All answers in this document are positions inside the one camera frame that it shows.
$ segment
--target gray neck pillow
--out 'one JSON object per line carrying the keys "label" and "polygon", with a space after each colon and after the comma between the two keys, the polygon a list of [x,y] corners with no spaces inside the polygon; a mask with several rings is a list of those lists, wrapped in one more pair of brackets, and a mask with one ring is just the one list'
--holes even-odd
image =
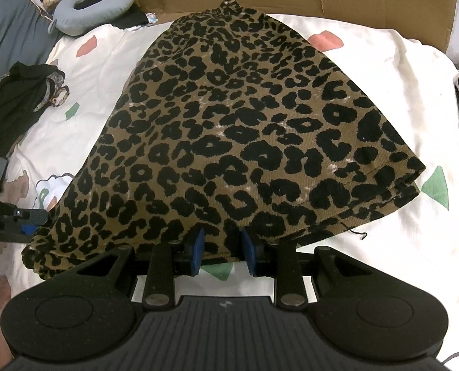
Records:
{"label": "gray neck pillow", "polygon": [[90,7],[76,10],[84,0],[61,0],[56,6],[48,33],[58,28],[70,36],[81,36],[91,29],[109,23],[128,11],[135,0],[102,0]]}

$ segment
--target metal screw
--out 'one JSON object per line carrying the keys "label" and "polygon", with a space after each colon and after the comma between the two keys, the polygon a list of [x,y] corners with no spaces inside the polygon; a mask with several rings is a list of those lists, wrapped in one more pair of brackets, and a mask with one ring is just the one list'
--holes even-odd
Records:
{"label": "metal screw", "polygon": [[305,302],[305,298],[300,294],[288,293],[281,297],[281,302],[288,307],[299,307]]}
{"label": "metal screw", "polygon": [[145,303],[152,307],[162,307],[169,303],[169,297],[166,294],[154,293],[145,298]]}

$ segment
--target pink shape print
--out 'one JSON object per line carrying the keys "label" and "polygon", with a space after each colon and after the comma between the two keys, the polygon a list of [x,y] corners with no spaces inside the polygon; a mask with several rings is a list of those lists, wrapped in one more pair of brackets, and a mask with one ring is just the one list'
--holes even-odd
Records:
{"label": "pink shape print", "polygon": [[329,31],[313,34],[308,38],[308,42],[318,51],[322,52],[339,49],[344,46],[343,41]]}
{"label": "pink shape print", "polygon": [[50,203],[48,204],[48,207],[46,208],[46,210],[49,212],[52,208],[56,206],[57,203],[58,203],[58,200],[56,199],[56,197],[53,197],[53,199],[51,199]]}
{"label": "pink shape print", "polygon": [[88,41],[86,41],[80,48],[77,50],[77,55],[75,57],[82,57],[86,54],[89,54],[98,46],[98,40],[95,36],[92,36]]}

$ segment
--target clothing pile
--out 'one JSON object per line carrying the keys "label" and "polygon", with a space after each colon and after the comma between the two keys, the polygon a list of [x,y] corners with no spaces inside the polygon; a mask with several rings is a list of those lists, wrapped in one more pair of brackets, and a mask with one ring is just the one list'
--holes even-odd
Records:
{"label": "clothing pile", "polygon": [[401,208],[424,169],[336,64],[228,0],[149,47],[23,261],[48,278],[202,229],[204,265],[238,261],[243,227],[311,244]]}
{"label": "clothing pile", "polygon": [[13,151],[21,137],[49,106],[63,104],[68,96],[65,73],[56,66],[27,66],[16,62],[0,77],[0,157]]}

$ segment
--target black clothing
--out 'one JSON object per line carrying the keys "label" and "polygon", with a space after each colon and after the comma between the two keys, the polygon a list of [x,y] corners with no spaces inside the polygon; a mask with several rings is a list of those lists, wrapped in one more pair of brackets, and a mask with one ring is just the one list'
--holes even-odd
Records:
{"label": "black clothing", "polygon": [[17,138],[27,132],[42,115],[54,96],[56,85],[49,77],[64,78],[56,66],[39,64],[26,66],[15,63],[7,75],[0,78],[0,157],[5,157]]}

